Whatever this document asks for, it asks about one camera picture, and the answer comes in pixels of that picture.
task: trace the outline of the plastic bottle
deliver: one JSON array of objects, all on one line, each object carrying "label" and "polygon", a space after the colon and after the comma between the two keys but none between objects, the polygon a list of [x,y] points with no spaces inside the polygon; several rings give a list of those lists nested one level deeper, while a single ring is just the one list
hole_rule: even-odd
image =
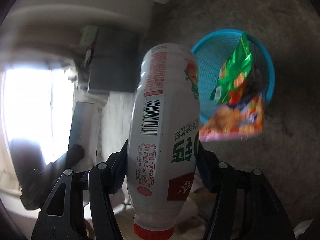
[{"label": "plastic bottle", "polygon": [[178,44],[147,52],[135,98],[128,145],[127,185],[134,231],[166,240],[194,178],[199,101],[195,56]]}]

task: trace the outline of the gray floor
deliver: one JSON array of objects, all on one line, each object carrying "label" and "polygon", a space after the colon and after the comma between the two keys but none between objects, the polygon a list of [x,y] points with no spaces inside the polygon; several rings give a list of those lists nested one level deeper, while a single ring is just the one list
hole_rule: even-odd
[{"label": "gray floor", "polygon": [[276,87],[262,135],[204,147],[236,169],[260,168],[295,226],[320,209],[319,15],[309,0],[171,0],[155,6],[145,50],[162,42],[192,48],[222,28],[266,46]]}]

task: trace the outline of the screw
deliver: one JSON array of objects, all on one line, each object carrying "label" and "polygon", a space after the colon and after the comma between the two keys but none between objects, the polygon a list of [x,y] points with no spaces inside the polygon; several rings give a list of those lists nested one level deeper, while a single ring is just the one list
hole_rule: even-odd
[{"label": "screw", "polygon": [[224,163],[224,162],[220,162],[220,163],[218,164],[218,166],[219,166],[220,168],[222,168],[222,169],[228,168],[228,164],[226,164],[226,163]]},{"label": "screw", "polygon": [[262,174],[262,172],[259,169],[254,169],[253,170],[253,174],[257,175],[257,176],[260,176]]},{"label": "screw", "polygon": [[106,163],[99,163],[98,164],[98,169],[100,169],[100,170],[103,170],[103,169],[105,169],[107,167],[107,164]]},{"label": "screw", "polygon": [[73,173],[72,169],[67,169],[64,171],[64,175],[69,176]]}]

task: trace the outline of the red bottle cap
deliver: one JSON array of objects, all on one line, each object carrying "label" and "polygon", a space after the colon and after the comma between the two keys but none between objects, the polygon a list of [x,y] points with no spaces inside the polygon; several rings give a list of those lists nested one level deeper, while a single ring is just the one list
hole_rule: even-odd
[{"label": "red bottle cap", "polygon": [[151,231],[134,223],[134,232],[144,240],[167,240],[173,235],[174,227],[164,231]]}]

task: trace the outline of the bright window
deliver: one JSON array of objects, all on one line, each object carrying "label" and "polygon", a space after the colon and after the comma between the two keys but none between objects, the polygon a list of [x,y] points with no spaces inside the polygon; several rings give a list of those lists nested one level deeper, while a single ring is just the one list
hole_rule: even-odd
[{"label": "bright window", "polygon": [[8,70],[4,81],[8,142],[36,141],[47,164],[57,160],[68,150],[73,94],[74,84],[64,70]]}]

